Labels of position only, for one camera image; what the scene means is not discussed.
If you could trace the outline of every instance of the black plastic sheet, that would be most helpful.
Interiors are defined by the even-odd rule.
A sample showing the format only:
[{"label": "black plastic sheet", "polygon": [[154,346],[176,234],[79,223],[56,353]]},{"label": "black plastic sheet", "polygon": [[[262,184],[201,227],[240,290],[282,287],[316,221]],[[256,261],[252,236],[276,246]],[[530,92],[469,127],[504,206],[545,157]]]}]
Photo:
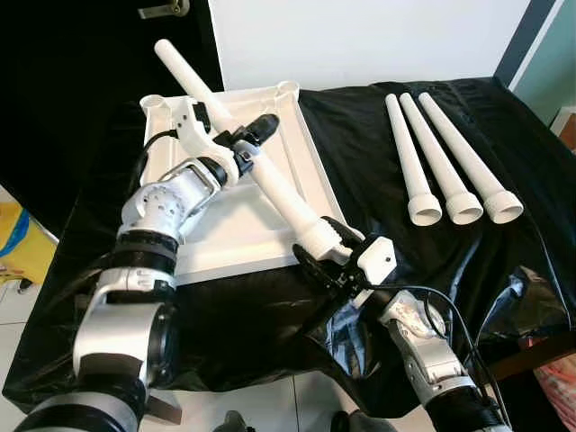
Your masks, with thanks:
[{"label": "black plastic sheet", "polygon": [[[524,203],[520,218],[501,226],[486,216],[468,226],[447,216],[432,227],[410,223],[383,100],[422,91]],[[514,95],[491,78],[380,83],[301,91],[300,106],[348,223],[394,241],[398,267],[388,282],[448,293],[482,339],[566,329],[576,311],[576,158]],[[90,291],[88,283],[67,285],[113,245],[143,121],[135,107],[112,119],[76,200],[4,385],[23,410],[74,385],[71,348]],[[370,415],[397,417],[418,404],[386,331],[348,305],[329,304],[298,266],[182,286],[177,303],[175,389],[226,391],[316,369]],[[326,309],[331,318],[319,318]],[[460,336],[456,327],[454,346],[465,354]]]}]

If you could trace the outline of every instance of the tiled floor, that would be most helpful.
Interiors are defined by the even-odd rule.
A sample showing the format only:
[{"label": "tiled floor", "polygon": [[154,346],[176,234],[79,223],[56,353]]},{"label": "tiled floor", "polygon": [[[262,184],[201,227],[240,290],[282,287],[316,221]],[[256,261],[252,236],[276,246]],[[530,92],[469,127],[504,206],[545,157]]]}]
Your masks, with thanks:
[{"label": "tiled floor", "polygon": [[[4,385],[14,351],[32,310],[38,288],[19,294],[15,284],[0,287],[0,385]],[[269,384],[224,393],[156,391],[183,409],[180,426],[145,417],[140,432],[212,432],[227,410],[239,411],[258,432],[328,432],[331,416],[338,410],[351,412],[356,405],[331,379],[321,373],[305,373]],[[23,414],[0,398],[0,430],[10,431]],[[423,409],[391,421],[400,431],[430,432],[434,429]]]}]

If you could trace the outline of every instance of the white plastic tray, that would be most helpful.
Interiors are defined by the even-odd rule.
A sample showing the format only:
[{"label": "white plastic tray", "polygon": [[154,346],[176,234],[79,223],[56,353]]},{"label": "white plastic tray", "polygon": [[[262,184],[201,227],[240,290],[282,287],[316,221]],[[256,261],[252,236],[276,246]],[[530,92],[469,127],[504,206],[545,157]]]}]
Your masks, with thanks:
[{"label": "white plastic tray", "polygon": [[[243,124],[263,113],[275,113],[280,126],[264,144],[265,153],[318,215],[344,222],[298,106],[299,90],[296,83],[283,82],[217,96]],[[174,109],[183,97],[166,101]],[[157,181],[185,158],[188,155],[177,139],[160,139],[150,150],[143,181]],[[246,175],[237,186],[217,196],[178,249],[176,280],[190,284],[293,265],[294,239],[293,231]]]}]

